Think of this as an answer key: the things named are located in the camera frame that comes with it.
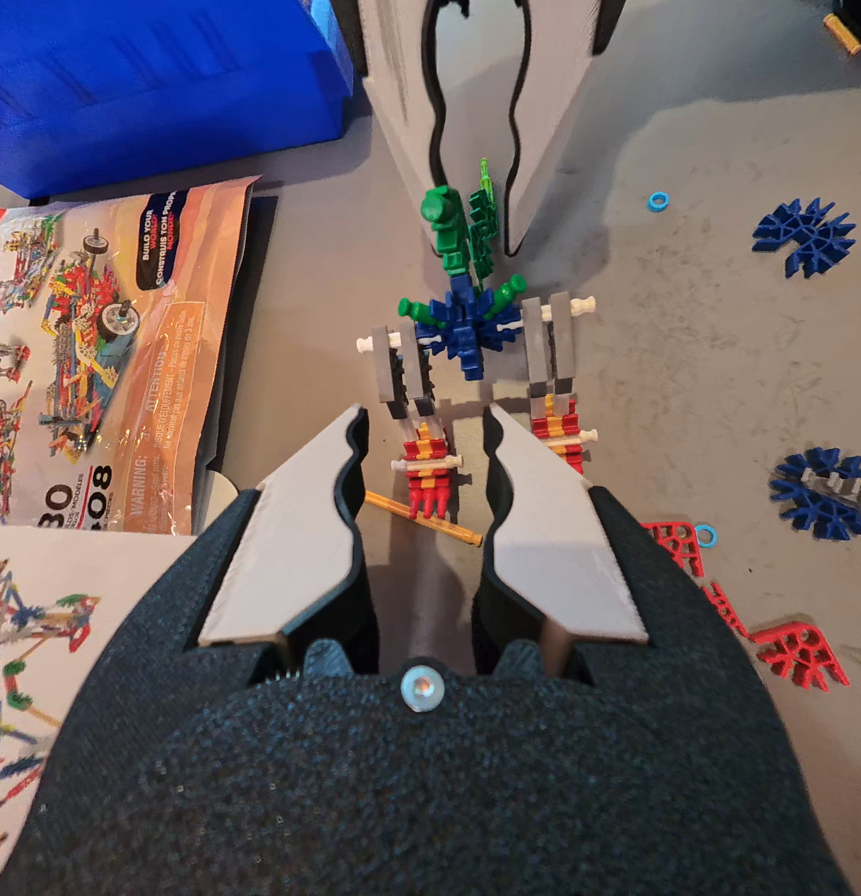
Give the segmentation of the blue and grey connector pair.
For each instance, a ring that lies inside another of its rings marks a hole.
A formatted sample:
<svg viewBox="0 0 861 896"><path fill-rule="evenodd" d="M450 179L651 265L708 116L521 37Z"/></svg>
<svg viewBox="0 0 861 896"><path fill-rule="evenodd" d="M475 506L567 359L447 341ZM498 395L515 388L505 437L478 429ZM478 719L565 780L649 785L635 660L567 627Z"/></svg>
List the blue and grey connector pair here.
<svg viewBox="0 0 861 896"><path fill-rule="evenodd" d="M861 456L813 446L775 467L770 499L797 532L835 542L861 536Z"/></svg>

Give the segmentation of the orange toy set package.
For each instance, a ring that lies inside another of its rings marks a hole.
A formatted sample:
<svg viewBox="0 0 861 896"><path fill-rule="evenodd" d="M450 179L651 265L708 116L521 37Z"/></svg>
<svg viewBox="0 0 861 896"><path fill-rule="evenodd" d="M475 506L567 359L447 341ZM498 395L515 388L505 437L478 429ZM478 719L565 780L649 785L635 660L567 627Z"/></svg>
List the orange toy set package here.
<svg viewBox="0 0 861 896"><path fill-rule="evenodd" d="M0 209L0 524L189 535L258 175Z"/></svg>

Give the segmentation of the short yellow toy rod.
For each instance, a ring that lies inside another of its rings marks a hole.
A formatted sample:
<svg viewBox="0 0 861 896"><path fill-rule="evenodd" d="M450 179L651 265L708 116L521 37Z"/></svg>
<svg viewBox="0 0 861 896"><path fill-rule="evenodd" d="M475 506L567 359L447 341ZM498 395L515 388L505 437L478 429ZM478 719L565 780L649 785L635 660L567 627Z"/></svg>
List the short yellow toy rod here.
<svg viewBox="0 0 861 896"><path fill-rule="evenodd" d="M849 57L861 52L861 40L837 14L828 14L823 19L823 26L832 35Z"/></svg>

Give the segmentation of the printed instruction booklet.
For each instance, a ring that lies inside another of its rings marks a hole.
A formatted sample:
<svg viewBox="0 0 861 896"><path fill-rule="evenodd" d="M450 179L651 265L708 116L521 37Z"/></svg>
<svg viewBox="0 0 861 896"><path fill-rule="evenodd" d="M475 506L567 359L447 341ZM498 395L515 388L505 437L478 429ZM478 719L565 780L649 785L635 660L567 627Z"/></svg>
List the printed instruction booklet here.
<svg viewBox="0 0 861 896"><path fill-rule="evenodd" d="M0 874L95 661L194 540L0 525Z"/></svg>

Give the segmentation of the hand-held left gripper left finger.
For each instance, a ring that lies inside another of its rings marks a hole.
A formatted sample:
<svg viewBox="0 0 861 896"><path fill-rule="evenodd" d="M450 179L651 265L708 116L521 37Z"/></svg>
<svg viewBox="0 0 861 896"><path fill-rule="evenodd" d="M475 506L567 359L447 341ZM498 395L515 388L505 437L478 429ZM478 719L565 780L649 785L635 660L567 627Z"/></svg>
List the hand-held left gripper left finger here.
<svg viewBox="0 0 861 896"><path fill-rule="evenodd" d="M368 412L354 404L259 484L200 646L292 645L348 592L369 604L356 523L368 447Z"/></svg>

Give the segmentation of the blue storage bin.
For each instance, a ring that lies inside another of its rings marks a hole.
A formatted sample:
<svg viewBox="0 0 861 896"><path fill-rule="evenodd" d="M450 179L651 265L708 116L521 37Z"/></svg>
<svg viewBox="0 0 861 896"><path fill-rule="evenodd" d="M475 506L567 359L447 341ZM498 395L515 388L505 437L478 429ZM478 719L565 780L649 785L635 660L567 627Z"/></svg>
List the blue storage bin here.
<svg viewBox="0 0 861 896"><path fill-rule="evenodd" d="M25 198L337 139L330 2L0 1L0 185Z"/></svg>

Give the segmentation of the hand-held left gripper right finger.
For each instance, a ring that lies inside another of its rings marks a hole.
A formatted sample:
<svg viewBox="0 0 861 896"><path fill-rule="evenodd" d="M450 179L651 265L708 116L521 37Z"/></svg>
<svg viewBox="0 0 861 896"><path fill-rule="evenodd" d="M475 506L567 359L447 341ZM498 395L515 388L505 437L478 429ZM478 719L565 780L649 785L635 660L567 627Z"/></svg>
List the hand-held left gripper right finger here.
<svg viewBox="0 0 861 896"><path fill-rule="evenodd" d="M483 413L488 582L575 637L649 640L582 475L498 404Z"/></svg>

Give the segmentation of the blue snowflake toy connector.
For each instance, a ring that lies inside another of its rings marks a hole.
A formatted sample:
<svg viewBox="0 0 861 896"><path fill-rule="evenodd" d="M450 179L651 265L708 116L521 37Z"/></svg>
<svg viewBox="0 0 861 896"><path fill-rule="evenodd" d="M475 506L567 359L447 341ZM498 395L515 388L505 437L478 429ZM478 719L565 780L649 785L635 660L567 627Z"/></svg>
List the blue snowflake toy connector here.
<svg viewBox="0 0 861 896"><path fill-rule="evenodd" d="M752 252L777 252L792 245L784 261L784 276L798 272L808 279L825 274L850 254L855 239L850 233L856 225L847 212L830 215L835 203L823 204L820 197L806 206L801 199L782 203L761 218L752 233Z"/></svg>

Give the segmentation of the colourful toy construction model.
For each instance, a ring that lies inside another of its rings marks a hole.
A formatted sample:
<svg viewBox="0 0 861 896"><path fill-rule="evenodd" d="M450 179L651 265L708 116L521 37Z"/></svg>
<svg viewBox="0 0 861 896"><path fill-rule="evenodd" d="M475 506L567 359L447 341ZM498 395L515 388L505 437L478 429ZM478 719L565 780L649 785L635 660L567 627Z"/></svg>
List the colourful toy construction model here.
<svg viewBox="0 0 861 896"><path fill-rule="evenodd" d="M370 504L455 537L447 504L462 458L436 408L431 358L444 353L459 362L469 382L483 379L483 352L500 351L523 336L533 435L576 472L586 446L599 438L583 430L574 395L576 350L573 321L596 309L594 297L559 292L547 301L523 297L526 281L512 276L498 289L481 288L469 274L450 280L443 301L428 305L402 299L399 330L375 327L357 351L373 358L379 402L402 433L402 457L391 468L405 477L408 504L367 497Z"/></svg>

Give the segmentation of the orange toy rod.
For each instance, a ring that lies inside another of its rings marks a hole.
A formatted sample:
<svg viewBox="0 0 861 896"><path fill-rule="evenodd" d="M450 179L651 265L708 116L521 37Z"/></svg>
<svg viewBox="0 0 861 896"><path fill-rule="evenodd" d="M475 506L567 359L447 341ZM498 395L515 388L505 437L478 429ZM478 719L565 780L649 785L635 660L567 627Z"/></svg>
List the orange toy rod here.
<svg viewBox="0 0 861 896"><path fill-rule="evenodd" d="M482 535L478 532L473 532L445 519L438 519L436 516L425 519L422 515L417 514L413 517L410 515L410 510L407 505L391 498L381 496L375 492L367 490L365 492L364 501L371 506L387 511L394 516L405 519L406 521L412 521L426 529L445 534L462 543L477 547L480 547L482 544Z"/></svg>

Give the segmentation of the small red toy connector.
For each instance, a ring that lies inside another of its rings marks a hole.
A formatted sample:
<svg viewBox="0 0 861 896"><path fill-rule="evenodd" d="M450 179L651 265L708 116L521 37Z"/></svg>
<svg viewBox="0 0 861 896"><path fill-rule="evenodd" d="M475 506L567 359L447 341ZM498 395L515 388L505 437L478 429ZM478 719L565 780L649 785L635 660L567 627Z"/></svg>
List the small red toy connector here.
<svg viewBox="0 0 861 896"><path fill-rule="evenodd" d="M712 581L709 584L702 585L701 590L707 598L708 602L712 607L716 609L718 615L727 624L727 626L736 634L738 634L742 639L750 640L749 631L740 621L738 614L734 610L733 605L727 598L727 595L722 587L716 581Z"/></svg>

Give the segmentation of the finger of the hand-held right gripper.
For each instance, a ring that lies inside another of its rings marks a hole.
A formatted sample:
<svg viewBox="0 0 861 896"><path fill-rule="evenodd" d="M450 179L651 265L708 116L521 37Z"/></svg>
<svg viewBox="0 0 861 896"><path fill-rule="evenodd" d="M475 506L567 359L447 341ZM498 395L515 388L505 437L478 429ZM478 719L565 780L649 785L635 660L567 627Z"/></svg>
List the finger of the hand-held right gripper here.
<svg viewBox="0 0 861 896"><path fill-rule="evenodd" d="M446 102L437 70L441 1L359 1L364 88L409 193L446 184Z"/></svg>
<svg viewBox="0 0 861 896"><path fill-rule="evenodd" d="M601 6L518 2L525 40L508 111L514 154L504 193L506 255L518 253L568 139L572 107L593 60Z"/></svg>

